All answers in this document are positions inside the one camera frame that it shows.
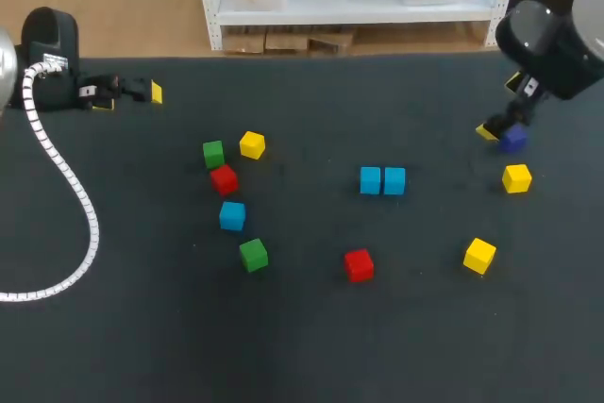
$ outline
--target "red block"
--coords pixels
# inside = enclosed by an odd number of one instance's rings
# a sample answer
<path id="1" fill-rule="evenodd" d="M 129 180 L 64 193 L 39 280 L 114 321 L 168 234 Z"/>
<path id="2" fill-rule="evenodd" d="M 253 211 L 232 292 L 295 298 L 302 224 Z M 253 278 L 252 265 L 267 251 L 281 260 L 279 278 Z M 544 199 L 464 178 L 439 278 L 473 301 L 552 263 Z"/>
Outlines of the red block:
<path id="1" fill-rule="evenodd" d="M 367 249 L 348 252 L 344 256 L 346 272 L 351 282 L 363 282 L 374 276 L 374 263 Z"/>
<path id="2" fill-rule="evenodd" d="M 211 185 L 222 196 L 233 193 L 239 189 L 237 174 L 228 165 L 218 167 L 210 172 Z"/>

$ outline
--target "white shelf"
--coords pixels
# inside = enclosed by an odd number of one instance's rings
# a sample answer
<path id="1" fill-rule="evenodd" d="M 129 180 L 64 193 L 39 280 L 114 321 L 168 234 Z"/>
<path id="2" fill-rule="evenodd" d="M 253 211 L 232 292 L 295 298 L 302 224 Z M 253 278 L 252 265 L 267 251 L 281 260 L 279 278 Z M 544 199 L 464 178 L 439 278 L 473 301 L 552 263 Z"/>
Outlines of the white shelf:
<path id="1" fill-rule="evenodd" d="M 219 25 L 384 24 L 489 21 L 495 0 L 461 0 L 455 4 L 408 7 L 400 0 L 289 0 L 283 11 L 234 11 L 220 0 Z"/>

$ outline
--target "yellow block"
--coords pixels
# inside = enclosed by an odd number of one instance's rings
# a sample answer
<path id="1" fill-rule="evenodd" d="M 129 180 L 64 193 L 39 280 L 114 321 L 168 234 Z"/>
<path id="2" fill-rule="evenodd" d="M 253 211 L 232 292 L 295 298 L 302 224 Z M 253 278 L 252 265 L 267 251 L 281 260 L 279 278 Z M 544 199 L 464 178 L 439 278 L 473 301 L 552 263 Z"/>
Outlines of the yellow block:
<path id="1" fill-rule="evenodd" d="M 155 104 L 163 104 L 161 86 L 156 84 L 153 80 L 151 81 L 151 102 Z"/>
<path id="2" fill-rule="evenodd" d="M 525 193 L 529 190 L 532 175 L 525 164 L 509 165 L 502 180 L 508 193 Z"/>
<path id="3" fill-rule="evenodd" d="M 264 136 L 247 131 L 240 140 L 239 147 L 242 150 L 242 156 L 246 156 L 252 160 L 258 160 L 266 147 L 264 144 Z"/>
<path id="4" fill-rule="evenodd" d="M 484 125 L 480 125 L 479 127 L 476 128 L 476 132 L 478 134 L 480 134 L 480 136 L 482 136 L 483 139 L 486 139 L 487 141 L 498 141 L 498 138 L 495 137 L 493 134 L 491 134 L 489 131 L 487 131 L 484 128 Z"/>
<path id="5" fill-rule="evenodd" d="M 494 245 L 485 243 L 483 240 L 476 238 L 465 252 L 463 265 L 470 268 L 472 271 L 484 275 L 487 272 L 493 257 L 495 256 L 496 248 Z"/>

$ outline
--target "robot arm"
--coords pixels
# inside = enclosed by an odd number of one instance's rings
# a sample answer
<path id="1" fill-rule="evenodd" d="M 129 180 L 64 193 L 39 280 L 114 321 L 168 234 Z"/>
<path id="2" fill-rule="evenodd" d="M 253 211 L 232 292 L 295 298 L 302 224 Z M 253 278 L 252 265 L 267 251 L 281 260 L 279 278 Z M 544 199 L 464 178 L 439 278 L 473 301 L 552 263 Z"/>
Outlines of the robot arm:
<path id="1" fill-rule="evenodd" d="M 561 17 L 525 1 L 496 31 L 502 52 L 521 67 L 507 84 L 515 93 L 506 111 L 477 132 L 498 140 L 517 123 L 530 125 L 536 107 L 550 95 L 572 99 L 604 77 L 604 0 L 575 0 Z"/>

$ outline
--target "green block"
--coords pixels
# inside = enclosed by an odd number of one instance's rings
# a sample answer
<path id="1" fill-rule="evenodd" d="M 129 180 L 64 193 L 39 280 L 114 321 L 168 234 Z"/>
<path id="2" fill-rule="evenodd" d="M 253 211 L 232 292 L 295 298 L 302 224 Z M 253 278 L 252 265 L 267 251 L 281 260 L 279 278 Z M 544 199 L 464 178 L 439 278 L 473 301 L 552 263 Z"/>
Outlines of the green block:
<path id="1" fill-rule="evenodd" d="M 225 154 L 223 143 L 220 141 L 204 143 L 204 158 L 209 169 L 215 169 L 225 165 Z"/>
<path id="2" fill-rule="evenodd" d="M 243 266 L 248 273 L 268 266 L 268 254 L 261 240 L 252 240 L 239 246 L 242 252 Z"/>

